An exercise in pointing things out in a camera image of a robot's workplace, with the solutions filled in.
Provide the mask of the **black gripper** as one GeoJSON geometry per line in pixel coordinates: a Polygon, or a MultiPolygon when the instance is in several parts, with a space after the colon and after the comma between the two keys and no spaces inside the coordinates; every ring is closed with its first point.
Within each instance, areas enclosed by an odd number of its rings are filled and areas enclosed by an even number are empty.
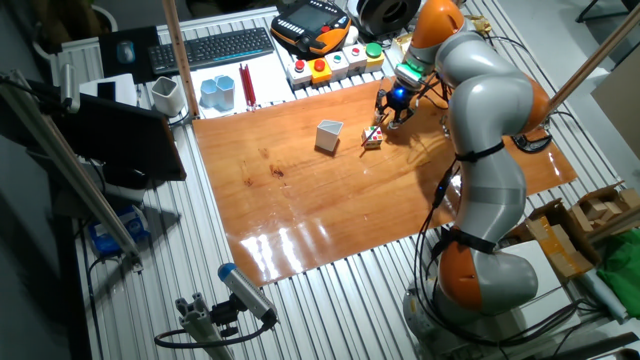
{"type": "Polygon", "coordinates": [[[395,111],[393,119],[389,122],[389,129],[398,129],[415,114],[415,110],[409,107],[417,93],[417,88],[398,79],[394,81],[390,90],[379,90],[375,101],[375,123],[381,125],[386,120],[389,107],[395,111]]]}

